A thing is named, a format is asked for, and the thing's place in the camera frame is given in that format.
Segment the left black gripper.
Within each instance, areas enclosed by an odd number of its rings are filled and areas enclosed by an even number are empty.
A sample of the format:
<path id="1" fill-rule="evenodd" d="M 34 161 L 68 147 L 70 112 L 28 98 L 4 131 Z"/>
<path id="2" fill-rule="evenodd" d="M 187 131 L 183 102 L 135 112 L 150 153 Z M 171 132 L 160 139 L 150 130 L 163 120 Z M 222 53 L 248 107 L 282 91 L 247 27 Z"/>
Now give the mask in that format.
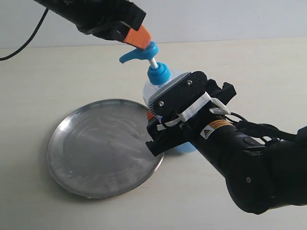
<path id="1" fill-rule="evenodd" d="M 38 0 L 86 35 L 145 49 L 152 36 L 142 25 L 146 12 L 129 0 Z"/>

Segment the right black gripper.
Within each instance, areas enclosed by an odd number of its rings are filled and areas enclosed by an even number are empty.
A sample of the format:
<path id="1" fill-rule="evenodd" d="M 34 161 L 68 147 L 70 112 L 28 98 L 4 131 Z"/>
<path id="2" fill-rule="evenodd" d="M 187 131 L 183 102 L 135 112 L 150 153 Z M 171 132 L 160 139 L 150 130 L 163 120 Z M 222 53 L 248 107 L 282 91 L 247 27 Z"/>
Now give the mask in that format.
<path id="1" fill-rule="evenodd" d="M 236 91 L 232 84 L 225 82 L 219 87 L 216 81 L 207 79 L 205 93 L 179 112 L 162 117 L 147 111 L 148 122 L 161 122 L 147 128 L 152 137 L 145 143 L 147 148 L 155 157 L 171 149 L 179 153 L 192 152 L 192 123 L 203 122 L 211 115 L 230 115 L 226 105 L 234 96 Z"/>

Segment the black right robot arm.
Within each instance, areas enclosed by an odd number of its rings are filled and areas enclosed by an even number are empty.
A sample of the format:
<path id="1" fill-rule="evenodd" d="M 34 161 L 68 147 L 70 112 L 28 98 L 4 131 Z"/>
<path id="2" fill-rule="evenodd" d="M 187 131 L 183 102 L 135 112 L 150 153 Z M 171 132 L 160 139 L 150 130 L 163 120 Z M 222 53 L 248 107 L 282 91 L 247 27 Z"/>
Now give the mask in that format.
<path id="1" fill-rule="evenodd" d="M 169 84 L 149 99 L 153 115 L 147 147 L 155 156 L 186 142 L 224 177 L 233 202 L 262 214 L 307 203 L 307 130 L 296 134 L 270 124 L 230 121 L 232 84 L 187 78 Z"/>

